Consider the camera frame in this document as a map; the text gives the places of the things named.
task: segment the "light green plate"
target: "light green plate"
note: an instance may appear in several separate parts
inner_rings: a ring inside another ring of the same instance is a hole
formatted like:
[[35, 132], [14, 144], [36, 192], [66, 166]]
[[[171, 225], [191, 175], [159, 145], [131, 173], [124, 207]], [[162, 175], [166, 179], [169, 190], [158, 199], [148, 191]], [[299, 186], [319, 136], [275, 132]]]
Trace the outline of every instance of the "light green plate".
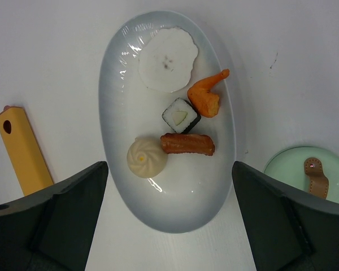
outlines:
[[309, 179], [304, 173], [304, 161], [315, 157], [323, 163], [323, 171], [329, 179], [327, 200], [339, 203], [339, 157], [317, 147], [295, 147], [275, 155], [265, 167], [264, 173], [278, 181], [308, 192]]

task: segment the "yellow box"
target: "yellow box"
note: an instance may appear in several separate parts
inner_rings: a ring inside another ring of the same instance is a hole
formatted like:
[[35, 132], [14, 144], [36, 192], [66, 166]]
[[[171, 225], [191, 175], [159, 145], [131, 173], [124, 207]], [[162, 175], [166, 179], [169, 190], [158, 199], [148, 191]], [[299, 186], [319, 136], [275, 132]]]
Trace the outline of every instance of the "yellow box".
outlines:
[[25, 196], [54, 184], [23, 108], [4, 108], [0, 134]]

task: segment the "white table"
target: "white table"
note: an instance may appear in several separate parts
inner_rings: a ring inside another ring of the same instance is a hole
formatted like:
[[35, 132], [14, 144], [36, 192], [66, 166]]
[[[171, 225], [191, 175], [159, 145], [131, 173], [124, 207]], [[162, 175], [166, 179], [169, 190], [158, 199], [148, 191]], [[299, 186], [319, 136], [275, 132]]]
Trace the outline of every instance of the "white table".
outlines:
[[[118, 27], [149, 10], [201, 22], [232, 61], [238, 158], [258, 169], [299, 144], [339, 154], [339, 1], [0, 0], [0, 112], [24, 106], [55, 182], [105, 160], [98, 77]], [[0, 137], [0, 204], [22, 196]], [[236, 195], [205, 227], [139, 222], [111, 179], [87, 270], [254, 270]]]

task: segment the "maki roll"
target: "maki roll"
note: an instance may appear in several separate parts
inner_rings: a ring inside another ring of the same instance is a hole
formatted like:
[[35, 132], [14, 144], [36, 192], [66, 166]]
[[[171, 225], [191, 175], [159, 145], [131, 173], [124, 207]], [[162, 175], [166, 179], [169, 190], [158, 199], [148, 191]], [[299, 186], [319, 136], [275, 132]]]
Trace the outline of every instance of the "maki roll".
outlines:
[[177, 134], [186, 134], [199, 122], [201, 116], [189, 102], [177, 98], [163, 112], [162, 118]]

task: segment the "brown leather strap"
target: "brown leather strap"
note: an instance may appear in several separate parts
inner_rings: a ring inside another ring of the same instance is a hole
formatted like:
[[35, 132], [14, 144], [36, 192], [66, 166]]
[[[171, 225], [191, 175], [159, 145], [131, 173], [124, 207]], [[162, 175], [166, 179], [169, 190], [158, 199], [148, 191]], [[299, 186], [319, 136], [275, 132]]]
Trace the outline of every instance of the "brown leather strap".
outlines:
[[311, 157], [304, 162], [305, 174], [310, 179], [309, 193], [326, 199], [329, 189], [329, 180], [323, 172], [323, 165], [317, 158]]

